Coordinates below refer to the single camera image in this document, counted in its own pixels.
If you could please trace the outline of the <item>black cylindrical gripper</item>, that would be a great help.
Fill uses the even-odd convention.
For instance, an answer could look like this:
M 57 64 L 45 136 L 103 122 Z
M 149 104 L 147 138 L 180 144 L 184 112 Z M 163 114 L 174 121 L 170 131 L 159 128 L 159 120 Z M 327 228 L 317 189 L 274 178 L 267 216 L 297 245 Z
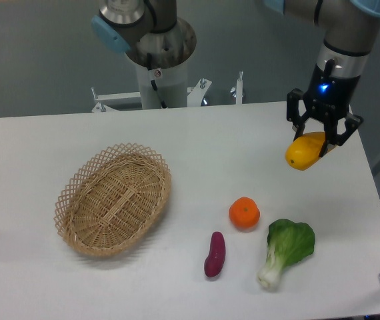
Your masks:
M 294 140 L 302 136 L 309 118 L 324 124 L 324 142 L 319 156 L 325 156 L 336 146 L 342 146 L 364 119 L 349 112 L 349 104 L 360 75 L 353 78 L 325 76 L 324 70 L 317 65 L 313 70 L 307 91 L 295 88 L 287 94 L 286 118 L 292 122 L 295 132 Z M 305 112 L 300 114 L 299 102 L 302 101 Z M 338 132 L 339 120 L 343 123 L 343 132 Z

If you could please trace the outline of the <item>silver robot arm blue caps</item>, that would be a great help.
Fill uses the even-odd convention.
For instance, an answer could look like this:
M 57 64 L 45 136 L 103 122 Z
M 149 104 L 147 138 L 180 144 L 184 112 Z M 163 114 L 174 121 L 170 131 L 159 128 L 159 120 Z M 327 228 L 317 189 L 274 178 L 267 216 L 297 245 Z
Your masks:
M 287 94 L 294 141 L 306 136 L 309 119 L 319 121 L 323 132 L 307 137 L 323 157 L 363 122 L 349 104 L 380 30 L 380 1 L 267 1 L 266 6 L 325 30 L 308 89 Z M 100 1 L 91 27 L 108 49 L 126 54 L 147 72 L 154 107 L 174 107 L 171 94 L 161 92 L 160 76 L 188 60 L 197 42 L 193 28 L 177 16 L 175 1 Z

